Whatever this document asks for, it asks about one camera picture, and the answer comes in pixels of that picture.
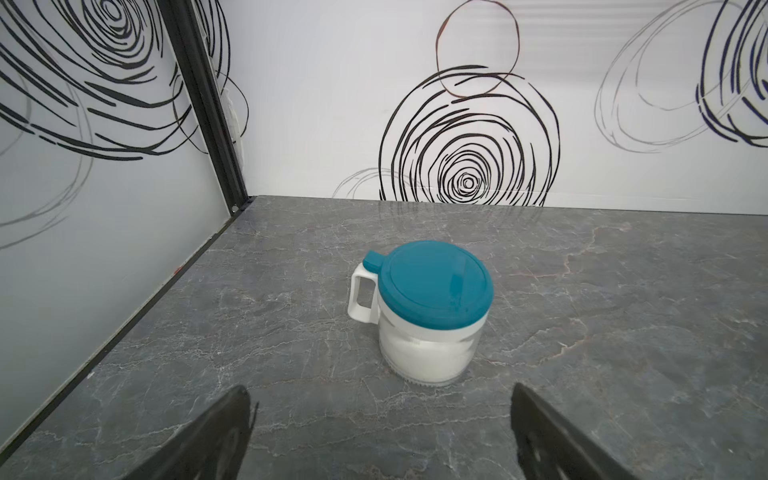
countertop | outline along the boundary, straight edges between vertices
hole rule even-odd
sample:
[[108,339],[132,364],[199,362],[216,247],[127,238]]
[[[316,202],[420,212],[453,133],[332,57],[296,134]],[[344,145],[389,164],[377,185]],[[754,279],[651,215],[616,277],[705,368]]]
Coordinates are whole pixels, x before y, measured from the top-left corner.
[[[495,284],[437,389],[346,314],[368,250],[426,239]],[[766,319],[768,217],[258,197],[0,478],[119,478],[238,383],[260,402],[240,478],[522,478],[515,382],[640,478],[765,478]]]

jar handle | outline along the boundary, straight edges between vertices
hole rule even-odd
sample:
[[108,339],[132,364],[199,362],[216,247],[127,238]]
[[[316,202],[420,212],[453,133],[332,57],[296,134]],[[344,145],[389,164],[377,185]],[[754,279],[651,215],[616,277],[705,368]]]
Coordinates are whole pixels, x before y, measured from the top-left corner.
[[360,279],[367,278],[373,280],[375,285],[379,285],[379,275],[373,272],[369,272],[361,264],[355,268],[355,273],[352,274],[352,287],[349,291],[349,306],[347,307],[347,313],[353,319],[363,323],[378,323],[379,322],[379,302],[376,299],[376,294],[373,295],[371,301],[371,307],[362,306],[357,303],[357,296],[360,293]]

jar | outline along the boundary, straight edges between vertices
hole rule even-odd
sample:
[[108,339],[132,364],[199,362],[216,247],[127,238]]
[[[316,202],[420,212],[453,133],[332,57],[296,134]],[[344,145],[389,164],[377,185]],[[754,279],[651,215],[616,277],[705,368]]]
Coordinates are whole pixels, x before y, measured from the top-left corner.
[[[361,278],[376,284],[371,308],[358,303]],[[387,256],[368,252],[352,275],[348,313],[379,325],[382,355],[400,376],[442,386],[472,361],[492,300],[491,276],[477,257],[427,240]]]

blue lid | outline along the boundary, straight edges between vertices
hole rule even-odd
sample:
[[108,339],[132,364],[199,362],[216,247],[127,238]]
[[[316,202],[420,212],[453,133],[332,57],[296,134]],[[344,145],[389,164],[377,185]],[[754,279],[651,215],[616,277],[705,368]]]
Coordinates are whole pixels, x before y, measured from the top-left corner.
[[493,282],[485,265],[450,243],[406,243],[387,256],[368,252],[362,265],[379,274],[379,293],[389,308],[424,328],[472,325],[493,301]]

